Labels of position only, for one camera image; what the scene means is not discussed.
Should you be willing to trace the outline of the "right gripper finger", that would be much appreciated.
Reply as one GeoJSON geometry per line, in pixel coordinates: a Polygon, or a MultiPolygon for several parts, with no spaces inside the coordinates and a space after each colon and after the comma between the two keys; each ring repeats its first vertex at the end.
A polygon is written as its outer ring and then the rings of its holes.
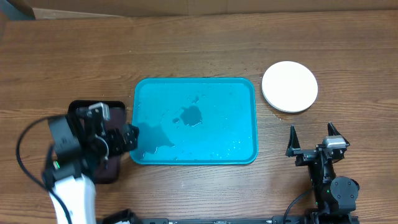
{"type": "Polygon", "coordinates": [[[290,127],[290,136],[289,136],[289,143],[288,143],[287,148],[289,150],[296,150],[296,149],[300,148],[300,143],[299,143],[294,125],[291,125],[291,127],[290,127]]]}
{"type": "Polygon", "coordinates": [[[328,135],[329,136],[338,136],[345,141],[345,144],[348,145],[349,141],[335,128],[332,122],[328,123],[328,135]]]}

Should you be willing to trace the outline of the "white plate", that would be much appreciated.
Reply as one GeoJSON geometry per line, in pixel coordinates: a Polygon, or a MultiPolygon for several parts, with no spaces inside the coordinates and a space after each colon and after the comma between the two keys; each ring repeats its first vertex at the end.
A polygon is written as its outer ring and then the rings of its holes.
{"type": "Polygon", "coordinates": [[[265,100],[285,113],[299,113],[311,107],[318,96],[318,82],[304,65],[281,61],[271,65],[261,81],[265,100]]]}

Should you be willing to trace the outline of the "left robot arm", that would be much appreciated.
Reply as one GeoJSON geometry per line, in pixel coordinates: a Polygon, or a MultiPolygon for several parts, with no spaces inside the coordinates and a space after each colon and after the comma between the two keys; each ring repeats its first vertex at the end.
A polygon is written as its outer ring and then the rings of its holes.
{"type": "Polygon", "coordinates": [[[115,158],[137,148],[139,129],[130,123],[109,129],[107,104],[95,103],[49,120],[54,144],[42,173],[58,223],[96,223],[95,197],[100,172],[117,174],[115,158]]]}

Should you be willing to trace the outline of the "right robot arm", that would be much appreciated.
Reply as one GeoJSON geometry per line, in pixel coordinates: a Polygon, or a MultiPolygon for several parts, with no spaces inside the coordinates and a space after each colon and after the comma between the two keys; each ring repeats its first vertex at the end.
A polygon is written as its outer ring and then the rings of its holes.
{"type": "Polygon", "coordinates": [[[360,186],[357,181],[337,176],[333,164],[345,158],[350,146],[332,123],[328,123],[328,136],[314,149],[302,149],[295,130],[290,127],[289,143],[285,155],[295,157],[295,165],[308,167],[312,187],[295,198],[287,207],[282,223],[358,223],[351,215],[356,210],[360,186]],[[301,217],[289,215],[291,208],[302,198],[314,193],[316,208],[309,208],[301,217]]]}

